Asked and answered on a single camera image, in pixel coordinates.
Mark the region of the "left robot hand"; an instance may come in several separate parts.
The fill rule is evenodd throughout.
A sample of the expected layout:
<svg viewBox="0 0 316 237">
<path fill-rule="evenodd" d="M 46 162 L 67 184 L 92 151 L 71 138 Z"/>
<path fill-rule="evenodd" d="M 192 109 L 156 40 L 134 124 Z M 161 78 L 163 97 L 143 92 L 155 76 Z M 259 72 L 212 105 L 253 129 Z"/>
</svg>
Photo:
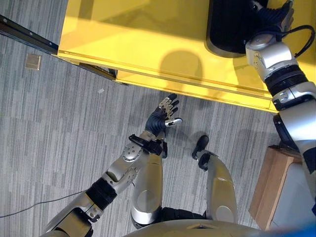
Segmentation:
<svg viewBox="0 0 316 237">
<path fill-rule="evenodd" d="M 174 118 L 173 115 L 178 111 L 179 100 L 175 93 L 165 97 L 150 114 L 146 121 L 145 130 L 158 136 L 167 127 L 181 124 L 181 118 Z"/>
</svg>

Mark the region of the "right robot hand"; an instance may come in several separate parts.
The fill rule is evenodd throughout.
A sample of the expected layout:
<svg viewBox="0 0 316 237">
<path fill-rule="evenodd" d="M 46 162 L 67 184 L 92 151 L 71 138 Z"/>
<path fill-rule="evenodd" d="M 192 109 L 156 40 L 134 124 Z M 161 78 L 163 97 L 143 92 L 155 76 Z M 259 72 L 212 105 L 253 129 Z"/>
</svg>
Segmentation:
<svg viewBox="0 0 316 237">
<path fill-rule="evenodd" d="M 251 0 L 251 8 L 260 22 L 254 36 L 272 34 L 283 37 L 287 35 L 294 20 L 293 2 L 293 0 L 287 0 L 282 7 L 272 9 L 262 6 L 256 0 Z"/>
</svg>

